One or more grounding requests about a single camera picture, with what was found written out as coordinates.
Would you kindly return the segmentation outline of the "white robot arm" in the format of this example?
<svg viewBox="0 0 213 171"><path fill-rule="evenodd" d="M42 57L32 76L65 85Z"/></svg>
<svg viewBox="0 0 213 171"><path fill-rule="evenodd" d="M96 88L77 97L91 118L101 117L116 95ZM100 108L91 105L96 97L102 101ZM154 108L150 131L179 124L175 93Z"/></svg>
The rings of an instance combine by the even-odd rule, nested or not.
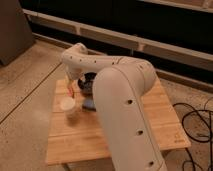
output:
<svg viewBox="0 0 213 171"><path fill-rule="evenodd" d="M67 75L93 72L92 95L116 171L167 171L141 97L155 84L153 65L128 56L90 55L77 43L61 55Z"/></svg>

